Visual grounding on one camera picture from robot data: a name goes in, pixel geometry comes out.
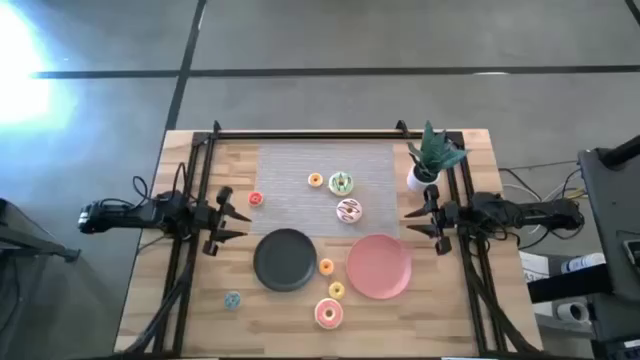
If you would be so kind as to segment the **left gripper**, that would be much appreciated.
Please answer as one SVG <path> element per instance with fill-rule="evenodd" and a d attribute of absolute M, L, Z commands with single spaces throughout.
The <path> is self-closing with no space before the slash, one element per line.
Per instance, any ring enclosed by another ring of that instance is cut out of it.
<path fill-rule="evenodd" d="M 202 249 L 202 252 L 206 255 L 216 256 L 220 243 L 225 243 L 235 237 L 246 236 L 245 232 L 224 228 L 226 224 L 224 218 L 226 216 L 244 222 L 251 222 L 251 219 L 237 212 L 230 203 L 232 193 L 231 187 L 223 186 L 216 195 L 218 209 L 207 204 L 198 205 L 196 208 L 197 227 L 201 230 L 210 231 L 209 238 L 205 241 Z"/>

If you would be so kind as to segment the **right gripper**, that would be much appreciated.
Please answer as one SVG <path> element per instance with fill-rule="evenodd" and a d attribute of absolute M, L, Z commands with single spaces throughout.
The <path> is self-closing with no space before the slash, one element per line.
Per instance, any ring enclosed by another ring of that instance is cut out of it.
<path fill-rule="evenodd" d="M 446 202 L 439 206 L 440 198 L 439 188 L 437 185 L 431 184 L 424 190 L 425 205 L 405 215 L 405 218 L 417 218 L 431 215 L 431 223 L 429 225 L 408 225 L 407 228 L 424 234 L 436 240 L 435 250 L 437 255 L 446 255 L 452 249 L 451 241 L 444 234 L 447 228 L 454 228 L 459 218 L 458 204 L 455 201 Z"/>

